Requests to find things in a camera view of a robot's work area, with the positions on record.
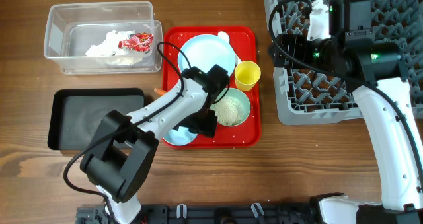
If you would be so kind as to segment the white rice grains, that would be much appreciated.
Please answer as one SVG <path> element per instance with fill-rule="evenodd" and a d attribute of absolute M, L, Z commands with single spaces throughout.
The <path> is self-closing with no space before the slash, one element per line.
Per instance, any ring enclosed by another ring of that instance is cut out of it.
<path fill-rule="evenodd" d="M 235 126 L 243 119 L 243 105 L 237 98 L 225 97 L 211 109 L 215 112 L 217 121 L 224 126 Z"/>

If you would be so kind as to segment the green bowl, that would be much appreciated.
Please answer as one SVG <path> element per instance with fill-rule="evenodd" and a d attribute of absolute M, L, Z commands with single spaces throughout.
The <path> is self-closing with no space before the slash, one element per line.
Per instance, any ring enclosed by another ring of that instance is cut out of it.
<path fill-rule="evenodd" d="M 250 114 L 250 100 L 236 88 L 225 89 L 219 96 L 219 102 L 211 105 L 217 116 L 217 122 L 223 126 L 234 127 L 245 122 Z"/>

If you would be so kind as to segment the yellow plastic cup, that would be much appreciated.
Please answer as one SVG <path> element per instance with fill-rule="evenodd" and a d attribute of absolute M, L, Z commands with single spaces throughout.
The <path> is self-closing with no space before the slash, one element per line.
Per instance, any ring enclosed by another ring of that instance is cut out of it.
<path fill-rule="evenodd" d="M 235 68 L 235 85 L 241 91 L 251 90 L 261 76 L 258 64 L 253 61 L 242 61 Z"/>

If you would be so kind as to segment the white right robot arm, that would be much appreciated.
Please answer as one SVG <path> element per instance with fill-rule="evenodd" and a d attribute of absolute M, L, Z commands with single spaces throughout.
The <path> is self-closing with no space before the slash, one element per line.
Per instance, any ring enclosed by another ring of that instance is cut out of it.
<path fill-rule="evenodd" d="M 381 202 L 357 201 L 344 194 L 313 198 L 319 223 L 421 223 L 422 141 L 410 101 L 410 85 L 399 47 L 375 43 L 368 30 L 339 32 L 330 39 L 274 46 L 296 66 L 346 82 L 373 145 L 381 179 Z"/>

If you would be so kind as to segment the red snack wrapper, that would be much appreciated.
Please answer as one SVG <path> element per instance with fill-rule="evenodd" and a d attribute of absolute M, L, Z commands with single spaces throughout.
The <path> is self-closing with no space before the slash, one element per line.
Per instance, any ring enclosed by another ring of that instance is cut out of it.
<path fill-rule="evenodd" d="M 118 47 L 120 49 L 134 50 L 137 52 L 148 52 L 153 43 L 153 34 L 136 33 L 130 34 L 127 40 L 119 41 Z"/>

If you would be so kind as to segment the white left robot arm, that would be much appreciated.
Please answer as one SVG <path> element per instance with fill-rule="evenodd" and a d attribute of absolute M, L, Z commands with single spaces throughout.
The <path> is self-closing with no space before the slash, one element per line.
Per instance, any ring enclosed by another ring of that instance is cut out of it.
<path fill-rule="evenodd" d="M 192 67 L 151 104 L 126 115 L 113 110 L 103 118 L 80 169 L 104 196 L 111 223 L 131 223 L 138 215 L 136 193 L 147 178 L 159 141 L 172 129 L 183 126 L 214 137 L 217 116 L 210 106 L 228 84 L 227 71 L 218 65 L 207 72 Z"/>

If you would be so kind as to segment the small light blue bowl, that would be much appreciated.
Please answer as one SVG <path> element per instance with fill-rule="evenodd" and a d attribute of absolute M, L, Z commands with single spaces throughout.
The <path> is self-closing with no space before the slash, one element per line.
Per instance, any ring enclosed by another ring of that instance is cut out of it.
<path fill-rule="evenodd" d="M 171 129 L 163 139 L 174 146 L 184 146 L 192 143 L 197 138 L 196 133 L 191 133 L 187 127 L 179 126 L 177 130 Z"/>

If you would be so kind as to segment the large light blue plate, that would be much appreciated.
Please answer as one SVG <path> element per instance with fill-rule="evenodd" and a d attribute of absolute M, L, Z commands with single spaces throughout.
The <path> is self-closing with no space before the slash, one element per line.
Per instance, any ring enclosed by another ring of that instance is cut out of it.
<path fill-rule="evenodd" d="M 198 68 L 201 72 L 208 73 L 214 65 L 226 70 L 230 78 L 235 69 L 235 52 L 229 42 L 213 34 L 194 36 L 184 43 L 181 51 L 188 58 L 191 67 Z M 182 73 L 189 69 L 189 64 L 181 52 L 177 58 L 179 71 Z"/>

